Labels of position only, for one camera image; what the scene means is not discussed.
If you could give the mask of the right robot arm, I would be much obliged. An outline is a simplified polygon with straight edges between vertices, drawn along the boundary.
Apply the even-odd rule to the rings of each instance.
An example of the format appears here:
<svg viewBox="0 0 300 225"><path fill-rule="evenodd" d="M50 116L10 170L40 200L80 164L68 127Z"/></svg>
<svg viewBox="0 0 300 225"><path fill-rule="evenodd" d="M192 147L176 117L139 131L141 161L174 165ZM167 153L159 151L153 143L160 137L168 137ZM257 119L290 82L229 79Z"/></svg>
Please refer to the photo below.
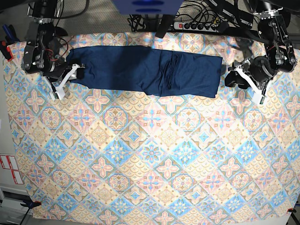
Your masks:
<svg viewBox="0 0 300 225"><path fill-rule="evenodd" d="M67 32L58 26L64 19L63 0L37 0L28 4L27 15L32 17L26 34L22 68L27 74L40 73L50 87L52 99L65 97L64 87L71 80L84 77L85 65L67 62L60 49L69 47L64 39Z"/></svg>

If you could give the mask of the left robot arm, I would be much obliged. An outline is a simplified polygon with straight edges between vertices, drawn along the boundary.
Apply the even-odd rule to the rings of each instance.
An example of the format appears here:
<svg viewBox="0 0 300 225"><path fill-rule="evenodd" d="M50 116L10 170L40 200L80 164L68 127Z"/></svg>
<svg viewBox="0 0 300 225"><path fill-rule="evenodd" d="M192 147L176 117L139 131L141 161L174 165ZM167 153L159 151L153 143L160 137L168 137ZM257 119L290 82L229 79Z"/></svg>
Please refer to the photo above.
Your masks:
<svg viewBox="0 0 300 225"><path fill-rule="evenodd" d="M279 71L292 72L297 59L281 13L283 7L262 0L246 0L244 3L250 13L260 18L257 25L259 36L255 37L246 28L242 31L253 40L264 43L266 54L253 59L246 58L241 63L235 61L228 69L225 86L238 86L241 89L250 87L264 97L270 81Z"/></svg>

